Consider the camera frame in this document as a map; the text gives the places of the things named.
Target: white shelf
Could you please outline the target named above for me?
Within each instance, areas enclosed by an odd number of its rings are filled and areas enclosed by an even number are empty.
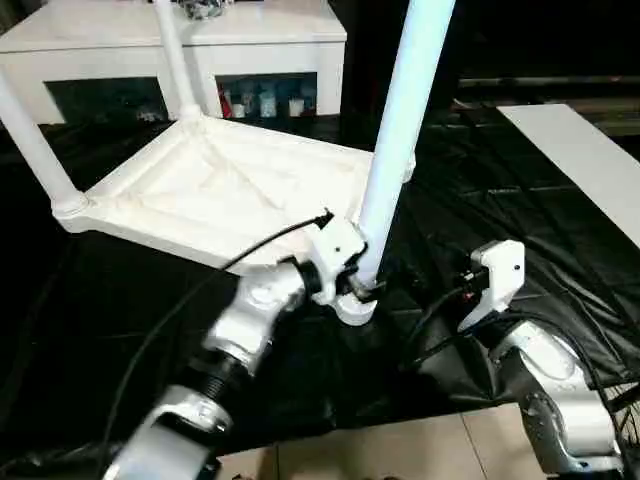
[[[205,21],[173,10],[184,46],[347,39],[325,0],[238,2]],[[153,5],[138,0],[52,0],[0,37],[0,53],[161,45]]]

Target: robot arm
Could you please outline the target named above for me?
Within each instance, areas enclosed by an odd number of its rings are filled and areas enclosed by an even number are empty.
[[[507,240],[471,255],[487,269],[489,283],[480,303],[460,329],[507,309],[524,284],[524,245]],[[498,322],[478,339],[511,393],[542,470],[547,474],[593,474],[622,470],[609,412],[589,389],[585,368],[573,349],[532,321]]]
[[[170,386],[107,470],[108,480],[193,480],[216,477],[216,444],[233,425],[245,386],[268,351],[278,318],[305,300],[332,305],[353,291],[348,277],[366,244],[348,221],[334,218],[314,233],[305,261],[285,259],[243,277],[231,305],[205,335]],[[488,279],[466,330],[505,311],[524,284],[524,246],[507,240],[471,255]],[[478,278],[471,273],[469,279]],[[477,333],[514,394],[542,469],[548,474],[620,471],[608,411],[589,389],[575,352],[531,321],[497,322]]]
[[[334,217],[312,234],[309,258],[285,259],[243,277],[201,348],[108,468],[108,480],[215,478],[217,442],[233,425],[244,388],[268,351],[278,318],[305,300],[331,304],[336,284],[366,249],[350,222]]]

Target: black tarp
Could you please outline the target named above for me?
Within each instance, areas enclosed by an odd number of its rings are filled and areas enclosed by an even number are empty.
[[[340,128],[337,122],[276,126],[372,147],[375,129],[366,121],[343,117]],[[496,112],[455,125],[427,123],[385,268],[402,264],[416,272],[428,286],[420,299],[426,304],[450,287],[461,251],[493,239],[523,240],[527,284],[516,305],[547,313],[573,332],[607,383],[637,380],[637,248]],[[48,137],[78,187],[87,188],[166,126],[69,126]],[[4,461],[59,448],[55,457],[99,441],[115,386],[143,335],[210,269],[101,233],[64,232],[6,135],[0,214],[0,450]],[[131,433],[234,285],[232,275],[220,272],[162,332],[132,378],[114,440]],[[286,319],[227,449],[508,400],[471,340],[431,359],[426,374],[400,373],[402,340],[420,308],[400,290],[381,303],[361,328],[316,307]],[[448,305],[422,344],[450,335],[465,308]]]

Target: white plastic bracket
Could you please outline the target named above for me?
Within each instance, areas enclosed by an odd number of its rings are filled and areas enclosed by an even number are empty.
[[[310,233],[311,252],[309,260],[318,269],[322,290],[311,298],[319,305],[328,305],[336,297],[336,278],[344,272],[347,264],[366,243],[358,228],[350,221],[334,217],[322,230]]]
[[[331,306],[343,323],[352,327],[360,327],[371,320],[373,312],[378,306],[378,301],[362,303],[353,293],[349,293],[336,297]]]
[[[480,303],[465,317],[458,331],[465,330],[492,312],[504,312],[524,285],[524,244],[514,240],[491,242],[474,250],[471,260],[489,270],[489,287]]]

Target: white cabinet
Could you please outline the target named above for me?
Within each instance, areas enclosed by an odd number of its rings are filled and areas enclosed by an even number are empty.
[[[347,34],[326,0],[237,2],[206,21],[175,21],[194,93],[221,116],[217,76],[315,73],[318,115],[340,112]],[[0,37],[0,65],[38,123],[63,123],[47,82],[155,77],[170,118],[178,100],[153,5],[52,0]]]

